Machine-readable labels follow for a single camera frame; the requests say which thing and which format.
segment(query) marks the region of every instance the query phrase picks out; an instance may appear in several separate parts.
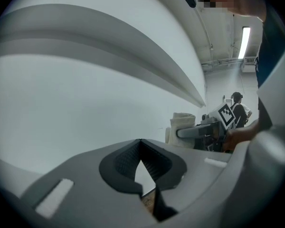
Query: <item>white curved panel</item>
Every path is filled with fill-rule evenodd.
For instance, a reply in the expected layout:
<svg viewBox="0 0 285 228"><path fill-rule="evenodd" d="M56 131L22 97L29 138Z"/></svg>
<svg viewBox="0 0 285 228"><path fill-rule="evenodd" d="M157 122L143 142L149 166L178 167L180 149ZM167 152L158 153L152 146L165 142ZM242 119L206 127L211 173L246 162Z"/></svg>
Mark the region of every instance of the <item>white curved panel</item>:
<svg viewBox="0 0 285 228"><path fill-rule="evenodd" d="M70 4L101 11L133 26L183 70L205 101L204 74L184 29L158 0L15 0L5 13L40 4Z"/></svg>
<svg viewBox="0 0 285 228"><path fill-rule="evenodd" d="M99 11L74 5L45 4L19 9L0 19L0 43L23 38L52 38L93 44L94 47L119 57L135 56L138 60L145 61L147 70L191 96L191 103L204 105L195 85L164 50L137 29ZM101 46L100 43L95 43L95 39L109 46ZM21 42L15 47L22 49L22 54L28 53ZM41 54L44 50L48 51L47 48L40 50Z"/></svg>
<svg viewBox="0 0 285 228"><path fill-rule="evenodd" d="M257 93L272 124L285 126L285 51Z"/></svg>
<svg viewBox="0 0 285 228"><path fill-rule="evenodd" d="M117 56L111 52L112 50L114 48L111 48L110 45L98 41L95 41L94 44L85 45L57 38L17 39L0 43L0 56L33 54L82 60L136 77L169 91L188 102L195 105L198 104L189 94L148 70L150 66L144 61L122 52L122 57L120 55Z"/></svg>

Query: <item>person's hand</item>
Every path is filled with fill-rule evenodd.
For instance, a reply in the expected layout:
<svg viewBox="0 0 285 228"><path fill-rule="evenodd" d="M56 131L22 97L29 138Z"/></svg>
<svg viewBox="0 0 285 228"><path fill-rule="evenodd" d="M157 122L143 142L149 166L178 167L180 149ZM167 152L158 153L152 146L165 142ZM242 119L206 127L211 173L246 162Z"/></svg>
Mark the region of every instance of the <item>person's hand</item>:
<svg viewBox="0 0 285 228"><path fill-rule="evenodd" d="M238 143L245 141L245 140L242 140L243 134L238 129L228 130L225 142L223 144L224 152L227 150L233 151Z"/></svg>
<svg viewBox="0 0 285 228"><path fill-rule="evenodd" d="M258 133L259 125L258 120L255 120L250 126L230 129L227 131L225 142L223 144L223 151L233 151L236 145L240 142L252 140Z"/></svg>

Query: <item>fluorescent light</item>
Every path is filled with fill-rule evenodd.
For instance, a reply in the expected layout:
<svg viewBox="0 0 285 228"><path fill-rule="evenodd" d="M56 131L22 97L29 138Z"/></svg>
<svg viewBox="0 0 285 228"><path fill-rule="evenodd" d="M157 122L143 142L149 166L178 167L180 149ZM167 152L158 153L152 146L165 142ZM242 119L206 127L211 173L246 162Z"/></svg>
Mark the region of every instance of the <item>fluorescent light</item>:
<svg viewBox="0 0 285 228"><path fill-rule="evenodd" d="M244 27L243 28L243 37L242 37L241 49L240 49L239 55L238 55L239 59L243 59L245 56L245 52L246 52L248 40L249 40L249 35L250 35L250 27Z"/></svg>

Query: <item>white wall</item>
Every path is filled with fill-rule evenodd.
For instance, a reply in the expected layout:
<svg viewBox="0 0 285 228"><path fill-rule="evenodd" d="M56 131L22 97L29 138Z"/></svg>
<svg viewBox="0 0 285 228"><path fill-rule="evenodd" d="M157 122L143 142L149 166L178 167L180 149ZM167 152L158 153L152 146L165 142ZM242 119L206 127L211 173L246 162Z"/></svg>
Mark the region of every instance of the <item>white wall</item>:
<svg viewBox="0 0 285 228"><path fill-rule="evenodd" d="M76 154L130 139L164 142L173 112L199 109L98 65L0 57L0 159L27 171L44 174ZM153 188L146 172L139 179L147 181L144 192Z"/></svg>
<svg viewBox="0 0 285 228"><path fill-rule="evenodd" d="M207 83L207 106L202 110L211 112L223 103L223 96L230 98L234 92L243 95L242 103L252 115L246 126L258 118L257 76L255 73L241 73L239 69L221 70L205 75Z"/></svg>

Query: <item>black shirt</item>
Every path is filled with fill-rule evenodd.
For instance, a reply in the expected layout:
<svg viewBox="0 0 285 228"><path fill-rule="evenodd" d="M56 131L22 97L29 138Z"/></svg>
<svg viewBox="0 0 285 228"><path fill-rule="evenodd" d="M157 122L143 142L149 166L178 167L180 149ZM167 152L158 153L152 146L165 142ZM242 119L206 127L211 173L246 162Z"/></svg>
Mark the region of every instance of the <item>black shirt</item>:
<svg viewBox="0 0 285 228"><path fill-rule="evenodd" d="M245 121L247 119L246 112L241 104L238 104L236 107L234 107L235 104L236 103L232 105L231 109L233 109L233 114L236 117L235 120L235 123L237 123L236 128L244 127Z"/></svg>

